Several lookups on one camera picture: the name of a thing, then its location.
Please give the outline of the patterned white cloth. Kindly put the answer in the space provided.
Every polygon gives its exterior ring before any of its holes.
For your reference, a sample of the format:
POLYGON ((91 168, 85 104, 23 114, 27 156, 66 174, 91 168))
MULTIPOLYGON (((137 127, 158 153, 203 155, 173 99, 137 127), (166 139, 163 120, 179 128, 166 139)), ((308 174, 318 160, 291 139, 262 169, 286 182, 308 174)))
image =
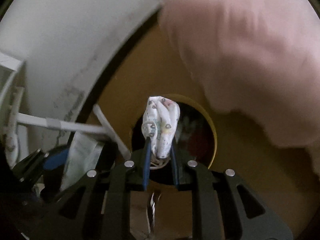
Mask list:
POLYGON ((162 96, 148 98, 141 126, 144 138, 151 142, 151 170, 158 170, 170 160, 170 149, 180 118, 179 105, 162 96))

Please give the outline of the white paper wrapper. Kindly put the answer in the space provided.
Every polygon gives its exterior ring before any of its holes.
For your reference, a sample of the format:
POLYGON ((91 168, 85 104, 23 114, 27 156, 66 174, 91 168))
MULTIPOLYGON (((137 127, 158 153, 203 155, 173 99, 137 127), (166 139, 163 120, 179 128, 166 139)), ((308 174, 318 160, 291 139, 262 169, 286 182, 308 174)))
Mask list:
POLYGON ((76 132, 74 134, 63 171, 60 191, 77 183, 89 170, 95 169, 104 144, 92 137, 76 132))

